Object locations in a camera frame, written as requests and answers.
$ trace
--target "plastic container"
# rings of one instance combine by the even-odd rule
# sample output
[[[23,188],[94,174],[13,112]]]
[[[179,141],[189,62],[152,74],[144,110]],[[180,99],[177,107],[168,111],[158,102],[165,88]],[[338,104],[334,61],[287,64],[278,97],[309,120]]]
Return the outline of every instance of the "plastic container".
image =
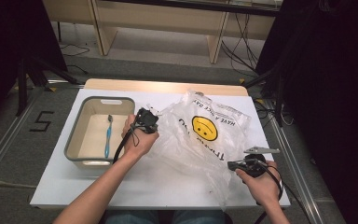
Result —
[[[65,146],[66,158],[81,165],[109,165],[120,144],[125,120],[133,114],[135,102],[124,97],[89,97],[77,114],[74,127]],[[111,115],[112,132],[109,156],[104,156],[106,132]]]

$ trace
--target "toothbrush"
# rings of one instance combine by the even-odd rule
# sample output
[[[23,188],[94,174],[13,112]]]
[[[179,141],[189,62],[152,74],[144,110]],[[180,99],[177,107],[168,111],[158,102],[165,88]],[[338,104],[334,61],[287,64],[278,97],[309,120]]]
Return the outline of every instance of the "toothbrush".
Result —
[[[106,131],[106,145],[105,145],[105,157],[108,158],[109,156],[109,142],[110,142],[110,134],[112,133],[112,121],[113,121],[113,117],[112,115],[108,115],[107,116],[107,120],[109,120],[109,128],[107,128]]]

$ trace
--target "plastic bag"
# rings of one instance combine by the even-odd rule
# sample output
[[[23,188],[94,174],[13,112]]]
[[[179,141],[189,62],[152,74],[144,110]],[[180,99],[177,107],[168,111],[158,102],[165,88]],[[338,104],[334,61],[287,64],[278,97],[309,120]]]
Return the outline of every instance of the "plastic bag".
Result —
[[[188,91],[179,103],[160,112],[159,139],[149,154],[180,172],[205,178],[225,210],[232,177],[227,161],[243,156],[249,123],[250,117],[240,111]]]

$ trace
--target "yellow smiley face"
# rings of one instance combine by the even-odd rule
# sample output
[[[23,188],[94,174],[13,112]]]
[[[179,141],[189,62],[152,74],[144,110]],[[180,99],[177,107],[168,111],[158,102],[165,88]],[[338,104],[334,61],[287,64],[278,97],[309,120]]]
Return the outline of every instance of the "yellow smiley face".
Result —
[[[196,132],[201,138],[213,141],[217,138],[217,130],[213,122],[204,117],[194,116],[193,131]]]

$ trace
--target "hand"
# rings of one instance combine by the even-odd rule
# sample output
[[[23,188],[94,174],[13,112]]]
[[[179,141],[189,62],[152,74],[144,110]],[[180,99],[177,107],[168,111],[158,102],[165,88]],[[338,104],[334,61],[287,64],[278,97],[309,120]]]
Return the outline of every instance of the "hand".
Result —
[[[123,127],[121,137],[124,137],[127,131],[130,129],[130,125],[135,121],[135,115],[129,115]],[[155,141],[158,139],[158,132],[144,133],[142,130],[135,129],[134,134],[130,136],[124,146],[125,152],[123,156],[132,155],[137,159],[140,159],[144,154],[149,152]]]
[[[277,167],[277,163],[275,161],[267,161],[267,165],[273,166],[275,168]],[[281,181],[281,177],[274,168],[269,167],[268,170],[271,171],[273,175],[275,175],[278,181]],[[237,173],[237,175],[248,186],[252,196],[261,205],[265,206],[266,204],[277,203],[279,201],[278,186],[267,172],[257,178],[253,178],[247,175],[241,169],[236,169],[235,173]]]

